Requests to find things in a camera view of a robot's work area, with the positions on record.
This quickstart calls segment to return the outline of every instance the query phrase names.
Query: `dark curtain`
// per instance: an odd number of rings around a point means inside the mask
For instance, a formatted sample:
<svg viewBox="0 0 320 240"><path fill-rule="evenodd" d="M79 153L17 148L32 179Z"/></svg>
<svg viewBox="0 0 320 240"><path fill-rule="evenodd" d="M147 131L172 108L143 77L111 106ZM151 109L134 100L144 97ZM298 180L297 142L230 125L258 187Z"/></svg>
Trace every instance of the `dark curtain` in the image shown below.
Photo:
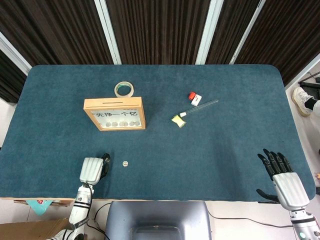
<svg viewBox="0 0 320 240"><path fill-rule="evenodd" d="M267 0L236 64L271 64L289 83L320 53L318 0Z"/></svg>
<svg viewBox="0 0 320 240"><path fill-rule="evenodd" d="M210 0L107 0L123 64L194 64Z"/></svg>
<svg viewBox="0 0 320 240"><path fill-rule="evenodd" d="M0 98L17 103L24 87L26 75L0 51Z"/></svg>
<svg viewBox="0 0 320 240"><path fill-rule="evenodd" d="M113 63L94 0L2 0L0 31L32 66Z"/></svg>
<svg viewBox="0 0 320 240"><path fill-rule="evenodd" d="M206 64L229 64L260 0L224 0Z"/></svg>

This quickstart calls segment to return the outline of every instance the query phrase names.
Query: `white sneaker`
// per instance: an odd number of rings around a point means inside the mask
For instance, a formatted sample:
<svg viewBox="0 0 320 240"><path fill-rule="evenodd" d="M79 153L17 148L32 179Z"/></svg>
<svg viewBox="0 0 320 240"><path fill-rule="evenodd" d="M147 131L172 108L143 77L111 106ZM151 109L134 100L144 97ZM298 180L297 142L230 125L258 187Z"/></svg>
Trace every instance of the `white sneaker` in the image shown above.
<svg viewBox="0 0 320 240"><path fill-rule="evenodd" d="M291 99L297 106L300 115L303 117L308 117L312 112L311 109L305 106L306 101L311 98L313 98L313 96L310 96L308 93L306 93L302 87L297 87L292 92Z"/></svg>

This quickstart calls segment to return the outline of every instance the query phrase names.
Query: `tape roll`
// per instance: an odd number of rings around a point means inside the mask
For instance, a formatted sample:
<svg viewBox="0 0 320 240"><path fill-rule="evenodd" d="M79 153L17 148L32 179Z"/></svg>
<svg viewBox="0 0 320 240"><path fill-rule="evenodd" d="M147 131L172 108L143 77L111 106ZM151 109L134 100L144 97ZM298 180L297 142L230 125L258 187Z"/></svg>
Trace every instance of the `tape roll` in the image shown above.
<svg viewBox="0 0 320 240"><path fill-rule="evenodd" d="M128 86L131 90L127 95L120 95L118 93L118 89L121 88L122 86ZM117 98L130 98L134 94L134 86L128 82L128 81L121 81L114 87L114 94L116 95Z"/></svg>

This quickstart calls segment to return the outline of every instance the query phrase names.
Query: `cardboard box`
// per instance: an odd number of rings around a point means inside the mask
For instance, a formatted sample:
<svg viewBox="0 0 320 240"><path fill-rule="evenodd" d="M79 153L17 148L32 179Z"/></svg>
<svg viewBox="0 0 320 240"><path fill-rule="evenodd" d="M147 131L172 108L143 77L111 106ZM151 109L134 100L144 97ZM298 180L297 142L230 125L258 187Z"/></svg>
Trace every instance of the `cardboard box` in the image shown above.
<svg viewBox="0 0 320 240"><path fill-rule="evenodd" d="M46 240L63 229L71 229L67 218L51 221L33 221L0 224L1 239Z"/></svg>

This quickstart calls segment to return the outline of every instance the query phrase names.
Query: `green light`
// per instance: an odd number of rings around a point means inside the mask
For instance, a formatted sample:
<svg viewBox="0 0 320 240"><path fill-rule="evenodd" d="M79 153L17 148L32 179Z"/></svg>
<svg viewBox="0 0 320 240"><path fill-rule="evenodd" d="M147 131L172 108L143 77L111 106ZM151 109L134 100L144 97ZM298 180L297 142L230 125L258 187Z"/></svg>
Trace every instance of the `green light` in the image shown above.
<svg viewBox="0 0 320 240"><path fill-rule="evenodd" d="M303 232L300 232L299 235L300 235L300 237L301 237L302 239L304 239L304 238L306 237L306 235L305 235Z"/></svg>

